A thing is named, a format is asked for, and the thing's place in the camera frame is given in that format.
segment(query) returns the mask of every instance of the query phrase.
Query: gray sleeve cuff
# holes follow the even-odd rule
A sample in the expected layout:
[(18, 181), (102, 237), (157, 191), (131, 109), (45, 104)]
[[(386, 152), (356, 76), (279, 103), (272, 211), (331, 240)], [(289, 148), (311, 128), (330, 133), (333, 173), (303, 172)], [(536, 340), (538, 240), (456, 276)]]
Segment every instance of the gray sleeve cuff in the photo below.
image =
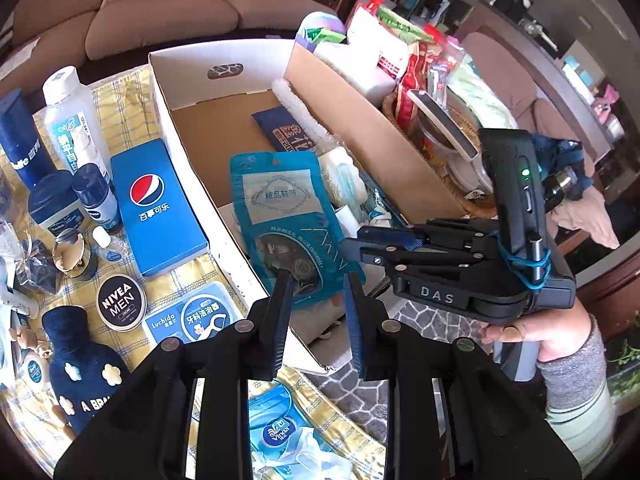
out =
[(546, 383), (546, 403), (556, 410), (580, 406), (591, 399), (606, 379), (607, 364), (598, 323), (591, 316), (591, 333), (572, 355), (538, 362)]

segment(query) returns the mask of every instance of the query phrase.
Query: yellow plaid tablecloth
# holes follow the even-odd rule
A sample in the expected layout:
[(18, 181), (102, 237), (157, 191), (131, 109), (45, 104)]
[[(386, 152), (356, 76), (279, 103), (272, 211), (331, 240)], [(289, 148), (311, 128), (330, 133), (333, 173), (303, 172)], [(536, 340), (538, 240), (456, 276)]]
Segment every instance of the yellow plaid tablecloth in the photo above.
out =
[[(147, 66), (113, 76), (92, 85), (98, 118), (104, 138), (112, 155), (127, 150), (137, 144), (155, 139), (158, 128), (150, 94), (149, 70)], [(36, 126), (52, 156), (49, 139), (43, 126), (44, 111), (34, 115)], [(59, 168), (64, 165), (56, 161)], [(26, 204), (27, 190), (18, 179), (2, 152), (0, 164), (6, 176), (15, 186), (14, 196), (22, 205)], [(18, 236), (24, 231), (38, 237), (42, 231), (30, 216), (24, 213), (15, 226)], [(138, 273), (131, 257), (117, 264), (100, 261), (94, 279), (77, 282), (64, 278), (59, 291), (52, 295), (33, 295), (40, 303), (40, 311), (46, 312), (62, 304), (77, 304), (88, 314), (92, 339), (112, 347), (133, 370), (151, 351), (142, 326), (130, 332), (114, 332), (100, 320), (96, 309), (96, 292), (99, 283), (116, 273), (128, 274), (142, 285), (148, 300), (147, 313), (178, 300), (206, 283), (219, 281), (226, 286), (229, 294), (241, 312), (245, 311), (238, 295), (228, 284), (215, 260), (206, 254), (184, 264), (160, 278), (145, 281)], [(40, 319), (31, 323), (32, 328), (41, 328)], [(303, 374), (292, 368), (283, 367), (278, 380), (292, 391), (296, 404), (306, 413), (311, 423), (319, 429), (324, 439), (334, 450), (354, 464), (354, 474), (360, 480), (379, 479), (383, 476), (385, 448), (371, 438), (356, 424), (346, 418)], [(272, 384), (251, 381), (250, 396), (255, 396)], [(57, 460), (64, 453), (70, 441), (62, 435), (60, 425), (50, 414), (52, 403), (56, 402), (52, 389), (37, 393), (31, 391), (18, 373), (14, 391), (0, 392), (0, 408), (16, 435), (42, 468), (52, 475)], [(200, 396), (196, 395), (194, 412), (200, 409)], [(197, 422), (191, 423), (190, 446), (188, 449), (188, 476), (193, 477)], [(262, 474), (264, 478), (274, 478), (273, 471)]]

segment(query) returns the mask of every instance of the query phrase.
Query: screw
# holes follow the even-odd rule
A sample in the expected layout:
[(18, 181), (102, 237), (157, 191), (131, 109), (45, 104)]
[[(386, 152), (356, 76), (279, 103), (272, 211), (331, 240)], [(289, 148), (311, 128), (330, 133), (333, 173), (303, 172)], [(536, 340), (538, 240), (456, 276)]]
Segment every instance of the screw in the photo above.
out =
[(476, 344), (468, 337), (461, 337), (456, 341), (456, 346), (463, 352), (472, 352), (476, 347)]
[(177, 337), (168, 337), (160, 343), (160, 348), (165, 352), (173, 352), (180, 346), (180, 340)]
[(395, 319), (385, 319), (382, 322), (382, 330), (385, 332), (400, 332), (400, 322)]
[(254, 329), (254, 322), (250, 319), (241, 319), (235, 324), (236, 332), (241, 334), (251, 332)]

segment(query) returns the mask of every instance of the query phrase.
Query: navy blue hot water bottle cover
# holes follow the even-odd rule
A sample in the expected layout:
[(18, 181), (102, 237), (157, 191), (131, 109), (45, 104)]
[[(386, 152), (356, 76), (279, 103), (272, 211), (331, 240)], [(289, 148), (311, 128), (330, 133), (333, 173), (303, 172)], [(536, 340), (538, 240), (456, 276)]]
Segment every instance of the navy blue hot water bottle cover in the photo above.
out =
[(71, 427), (80, 433), (129, 370), (113, 349), (91, 341), (86, 312), (80, 306), (49, 310), (42, 315), (42, 327), (53, 345), (51, 386)]

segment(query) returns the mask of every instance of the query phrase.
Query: gray wall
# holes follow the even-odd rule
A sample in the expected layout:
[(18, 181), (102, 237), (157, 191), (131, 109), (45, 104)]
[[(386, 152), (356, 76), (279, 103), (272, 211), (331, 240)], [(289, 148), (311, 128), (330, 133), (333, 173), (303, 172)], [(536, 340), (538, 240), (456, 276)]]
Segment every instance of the gray wall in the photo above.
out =
[[(626, 35), (601, 12), (601, 7)], [(609, 76), (640, 129), (640, 37), (617, 0), (534, 0), (530, 14), (567, 49), (579, 40)], [(583, 16), (589, 30), (580, 20)]]

